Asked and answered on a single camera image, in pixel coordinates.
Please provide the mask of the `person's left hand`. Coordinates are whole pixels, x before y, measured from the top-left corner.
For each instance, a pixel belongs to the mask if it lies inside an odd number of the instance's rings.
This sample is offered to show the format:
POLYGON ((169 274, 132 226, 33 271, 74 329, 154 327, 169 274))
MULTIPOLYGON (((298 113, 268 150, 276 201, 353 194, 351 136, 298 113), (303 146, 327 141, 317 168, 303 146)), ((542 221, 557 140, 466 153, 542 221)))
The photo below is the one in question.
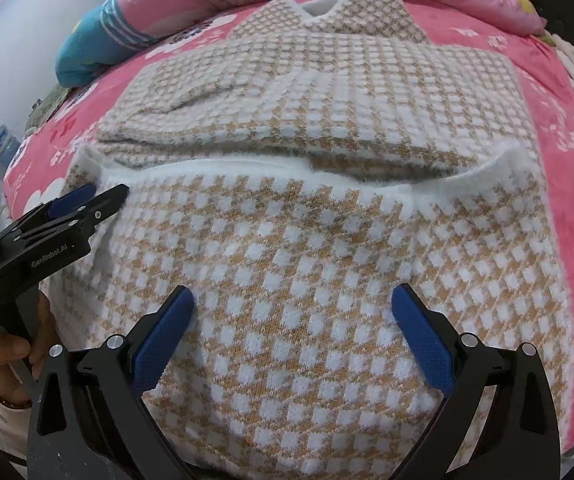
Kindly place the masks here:
POLYGON ((10 364, 28 359, 31 375, 38 379, 48 351, 54 344, 60 343, 50 300, 43 292, 39 292, 37 312, 39 330, 33 342, 9 334, 0 334, 0 402, 10 404, 18 410, 28 408, 30 396, 15 376, 10 364))

